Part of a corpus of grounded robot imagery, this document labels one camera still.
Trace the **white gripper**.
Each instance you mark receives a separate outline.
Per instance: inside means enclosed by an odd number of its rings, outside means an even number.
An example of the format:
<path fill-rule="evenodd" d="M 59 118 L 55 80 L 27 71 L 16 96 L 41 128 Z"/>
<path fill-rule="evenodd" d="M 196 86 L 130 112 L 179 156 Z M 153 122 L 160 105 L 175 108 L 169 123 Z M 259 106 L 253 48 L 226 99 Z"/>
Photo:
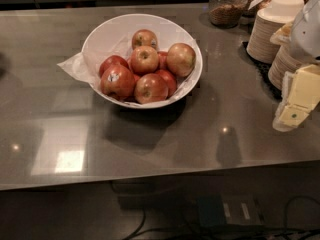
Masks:
<path fill-rule="evenodd" d="M 275 45 L 289 45 L 292 57 L 304 63 L 320 62 L 320 0 L 309 0 L 294 22 L 284 24 L 270 37 Z M 298 128 L 320 102 L 320 67 L 308 65 L 294 73 L 286 72 L 282 101 L 273 128 L 288 132 Z"/>

